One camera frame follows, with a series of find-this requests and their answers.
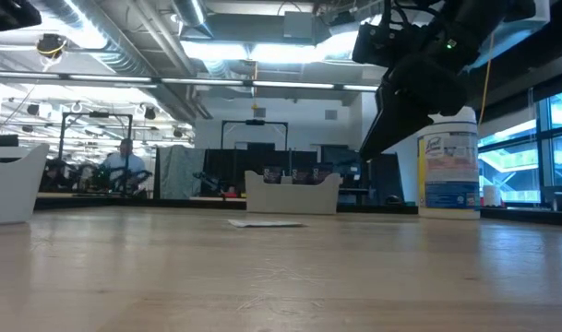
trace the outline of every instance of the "white shirt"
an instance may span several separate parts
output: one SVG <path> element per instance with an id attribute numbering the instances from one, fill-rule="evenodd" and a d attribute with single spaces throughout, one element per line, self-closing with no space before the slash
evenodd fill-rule
<path id="1" fill-rule="evenodd" d="M 121 154 L 118 152 L 113 153 L 112 155 L 108 156 L 108 158 L 102 163 L 102 165 L 107 166 L 111 169 L 125 167 L 126 159 L 121 157 Z M 141 172 L 145 171 L 145 162 L 140 157 L 131 154 L 129 155 L 129 170 L 131 172 Z M 120 176 L 121 172 L 113 172 L 111 175 L 111 180 Z"/>

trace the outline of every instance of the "paper towel roll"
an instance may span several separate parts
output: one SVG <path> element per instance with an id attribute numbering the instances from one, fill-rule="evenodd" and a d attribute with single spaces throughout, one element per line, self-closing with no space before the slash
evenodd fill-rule
<path id="1" fill-rule="evenodd" d="M 501 205 L 500 190 L 495 185 L 484 185 L 484 206 L 499 207 Z"/>

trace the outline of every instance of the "black equipment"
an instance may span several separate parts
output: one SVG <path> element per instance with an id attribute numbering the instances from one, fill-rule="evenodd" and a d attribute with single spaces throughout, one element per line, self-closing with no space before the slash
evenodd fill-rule
<path id="1" fill-rule="evenodd" d="M 27 0 L 0 0 L 0 31 L 37 26 L 41 13 Z"/>
<path id="2" fill-rule="evenodd" d="M 376 92 L 378 112 L 360 149 L 363 160 L 432 124 L 428 114 L 457 114 L 467 102 L 460 71 L 477 60 L 482 44 L 502 20 L 535 15 L 533 0 L 444 0 L 440 11 L 430 7 L 439 0 L 413 2 L 416 6 L 386 0 L 381 23 L 359 28 L 353 60 L 389 68 Z M 435 18 L 419 27 L 408 22 L 403 9 Z M 401 21 L 391 19 L 392 10 Z"/>
<path id="3" fill-rule="evenodd" d="M 0 147 L 17 147 L 18 135 L 0 135 Z"/>

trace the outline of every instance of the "paper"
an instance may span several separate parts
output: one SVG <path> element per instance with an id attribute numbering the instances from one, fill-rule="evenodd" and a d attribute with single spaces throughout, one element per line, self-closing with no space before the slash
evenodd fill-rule
<path id="1" fill-rule="evenodd" d="M 265 221 L 265 220 L 235 220 L 228 219 L 235 227 L 302 227 L 304 224 L 297 221 Z"/>

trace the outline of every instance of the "desk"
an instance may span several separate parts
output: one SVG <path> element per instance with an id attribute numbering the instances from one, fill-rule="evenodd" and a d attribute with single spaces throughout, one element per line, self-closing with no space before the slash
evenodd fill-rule
<path id="1" fill-rule="evenodd" d="M 0 227 L 0 332 L 67 329 L 562 332 L 562 228 L 157 207 Z"/>

